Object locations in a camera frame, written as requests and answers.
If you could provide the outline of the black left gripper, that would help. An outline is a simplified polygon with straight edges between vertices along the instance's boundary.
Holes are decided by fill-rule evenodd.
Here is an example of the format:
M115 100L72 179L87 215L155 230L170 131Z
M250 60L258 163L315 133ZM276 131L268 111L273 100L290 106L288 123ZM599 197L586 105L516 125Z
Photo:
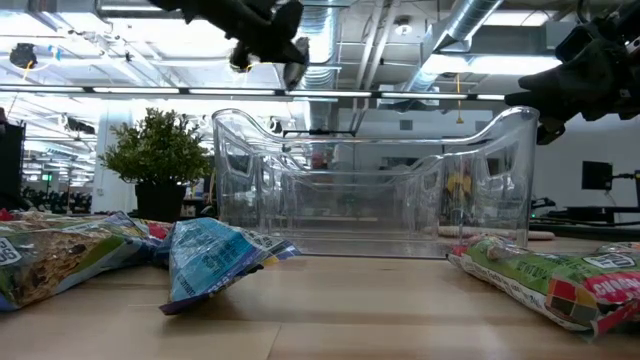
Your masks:
M286 89L295 89L309 66L309 38L296 36L304 5L289 0L147 0L167 12L179 11L186 23L200 17L254 48L263 62L287 63L283 69Z

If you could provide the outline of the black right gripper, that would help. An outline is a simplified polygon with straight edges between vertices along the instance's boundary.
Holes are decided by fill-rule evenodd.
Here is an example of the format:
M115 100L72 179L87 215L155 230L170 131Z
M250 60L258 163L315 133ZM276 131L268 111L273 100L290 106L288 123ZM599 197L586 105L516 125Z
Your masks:
M622 120L640 114L640 9L578 19L578 25L597 25L599 36L574 59L520 78L524 92L504 97L508 106L539 113L539 145L563 135L565 123L576 115L596 121L607 114Z

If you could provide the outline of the granola bar blue wrapper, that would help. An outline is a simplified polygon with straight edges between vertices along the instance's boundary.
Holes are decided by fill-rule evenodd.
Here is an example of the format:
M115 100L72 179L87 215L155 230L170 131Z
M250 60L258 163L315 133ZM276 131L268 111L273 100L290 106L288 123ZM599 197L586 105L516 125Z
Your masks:
M288 240L213 218L179 221L154 255L170 275L168 301L160 310L179 314L245 276L299 254Z

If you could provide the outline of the bright ceiling light panel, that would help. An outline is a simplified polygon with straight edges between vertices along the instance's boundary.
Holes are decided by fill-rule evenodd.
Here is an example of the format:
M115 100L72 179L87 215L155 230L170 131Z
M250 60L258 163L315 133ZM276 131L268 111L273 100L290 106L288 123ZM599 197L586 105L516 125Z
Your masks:
M427 74L473 73L488 75L531 75L552 69L561 62L551 56L521 55L431 55L421 66Z

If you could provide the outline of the small black square monitor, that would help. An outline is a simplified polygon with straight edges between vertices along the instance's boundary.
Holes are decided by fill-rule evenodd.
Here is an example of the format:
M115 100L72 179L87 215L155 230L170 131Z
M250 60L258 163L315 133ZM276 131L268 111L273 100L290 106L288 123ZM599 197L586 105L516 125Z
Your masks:
M612 188L613 165L606 162L583 161L581 188L583 190L604 190Z

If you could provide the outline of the black horizontal bar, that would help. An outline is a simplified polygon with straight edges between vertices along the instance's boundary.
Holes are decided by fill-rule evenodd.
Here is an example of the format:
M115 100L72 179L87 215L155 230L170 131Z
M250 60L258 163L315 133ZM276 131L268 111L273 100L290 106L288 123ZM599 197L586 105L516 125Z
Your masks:
M330 136L330 135L350 135L351 137L356 137L357 132L355 131L338 131L338 130L325 130L325 129L309 129L309 130L283 130L282 136L286 138L289 134L306 134L310 136Z

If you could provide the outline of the black background desk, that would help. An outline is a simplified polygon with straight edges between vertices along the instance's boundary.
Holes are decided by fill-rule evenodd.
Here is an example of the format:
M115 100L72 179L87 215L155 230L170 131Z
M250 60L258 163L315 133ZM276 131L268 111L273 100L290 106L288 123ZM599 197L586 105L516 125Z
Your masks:
M542 198L532 202L533 210L553 207L556 205L549 198ZM574 206L561 210L550 210L543 214L532 212L530 219L538 222L560 223L570 225L584 225L592 227L621 227L640 225L640 220L623 222L618 215L640 215L640 206Z

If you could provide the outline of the clear plastic bin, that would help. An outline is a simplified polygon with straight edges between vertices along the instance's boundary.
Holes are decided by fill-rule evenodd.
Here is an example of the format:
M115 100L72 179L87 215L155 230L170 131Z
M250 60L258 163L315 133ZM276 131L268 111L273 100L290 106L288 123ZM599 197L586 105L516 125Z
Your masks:
M365 130L352 125L350 135L283 138L277 124L264 126L238 109L225 109L213 117L218 214L223 222L283 238L306 255L439 259L463 240L475 235L504 237L517 245L529 238L537 112L515 107L486 121L462 117L425 132L402 134L395 125ZM418 150L439 163L440 200L433 237L403 241L298 240L274 235L260 227L258 195L261 162L266 157L307 151L323 152L335 145L373 145L404 151ZM453 171L471 172L473 192L460 204L445 193L445 180Z
M285 183L290 176L311 169L313 153L325 153L331 159L329 168L351 164L355 169L396 168L409 169L405 219L407 230L399 231L320 231L299 228L286 215L287 193L291 187ZM418 150L397 151L373 145L335 145L323 152L307 151L292 157L266 157L261 162L260 193L257 197L261 229L274 235L298 240L341 241L403 241L433 237L440 200L440 174L438 161Z
M299 228L328 231L407 230L405 205L409 169L314 169L290 176L285 183L286 215Z

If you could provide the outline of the long ceiling light strip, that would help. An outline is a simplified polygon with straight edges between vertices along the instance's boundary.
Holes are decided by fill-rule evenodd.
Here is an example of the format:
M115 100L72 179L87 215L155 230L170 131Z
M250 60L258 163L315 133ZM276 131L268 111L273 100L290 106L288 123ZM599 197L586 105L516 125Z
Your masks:
M284 90L252 88L186 88L186 87L82 87L55 85L0 84L0 92L47 94L117 94L144 96L214 96L214 97L292 97L292 98L350 98L389 100L461 100L503 101L501 94L447 93L447 92L395 92L395 91L341 91L341 90Z

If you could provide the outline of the green plant in black pot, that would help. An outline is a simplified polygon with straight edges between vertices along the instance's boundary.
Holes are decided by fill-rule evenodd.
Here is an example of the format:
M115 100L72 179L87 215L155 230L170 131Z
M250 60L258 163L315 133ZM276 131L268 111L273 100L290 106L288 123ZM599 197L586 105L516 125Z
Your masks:
M116 142L98 159L134 186L137 215L178 221L187 187L212 172L200 127L185 114L148 108L137 124L113 126L110 131Z

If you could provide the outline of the black ceiling device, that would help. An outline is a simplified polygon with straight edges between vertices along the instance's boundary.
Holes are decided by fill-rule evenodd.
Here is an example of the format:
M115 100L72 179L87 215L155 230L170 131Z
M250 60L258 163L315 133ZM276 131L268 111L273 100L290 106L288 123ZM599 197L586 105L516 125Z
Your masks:
M21 69L33 69L38 64L34 49L32 43L17 43L9 54L10 63Z

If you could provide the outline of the black monitor panel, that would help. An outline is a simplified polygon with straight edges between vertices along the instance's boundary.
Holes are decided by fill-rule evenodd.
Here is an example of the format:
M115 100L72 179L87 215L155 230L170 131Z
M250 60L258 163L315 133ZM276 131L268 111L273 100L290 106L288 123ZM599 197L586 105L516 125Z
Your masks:
M24 210L21 195L24 128L0 122L0 210Z

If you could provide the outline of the ribbed silver ceiling duct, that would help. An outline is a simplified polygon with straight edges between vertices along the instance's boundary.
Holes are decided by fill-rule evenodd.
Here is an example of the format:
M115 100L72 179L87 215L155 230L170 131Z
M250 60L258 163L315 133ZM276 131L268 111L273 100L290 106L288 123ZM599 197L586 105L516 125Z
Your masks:
M306 6L298 34L309 39L309 66L297 90L332 90L338 71L330 68L336 55L339 11L329 7ZM328 100L303 103L302 130L329 128L332 105Z

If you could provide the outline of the large silver spiral duct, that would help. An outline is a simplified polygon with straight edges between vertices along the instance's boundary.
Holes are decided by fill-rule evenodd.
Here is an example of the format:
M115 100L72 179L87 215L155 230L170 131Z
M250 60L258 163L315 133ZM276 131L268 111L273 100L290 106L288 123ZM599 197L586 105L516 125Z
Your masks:
M463 58L457 54L470 51L473 35L481 28L503 0L456 0L448 17L430 24L420 46L422 62L402 90L427 92L443 73L454 72Z

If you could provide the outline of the black aluminium table frame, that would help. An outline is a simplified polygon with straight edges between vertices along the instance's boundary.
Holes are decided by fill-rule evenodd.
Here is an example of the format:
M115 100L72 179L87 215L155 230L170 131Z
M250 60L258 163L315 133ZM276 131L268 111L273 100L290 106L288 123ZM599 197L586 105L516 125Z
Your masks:
M632 228L532 223L529 225L529 229L551 232L557 237L605 242L640 242L640 229Z

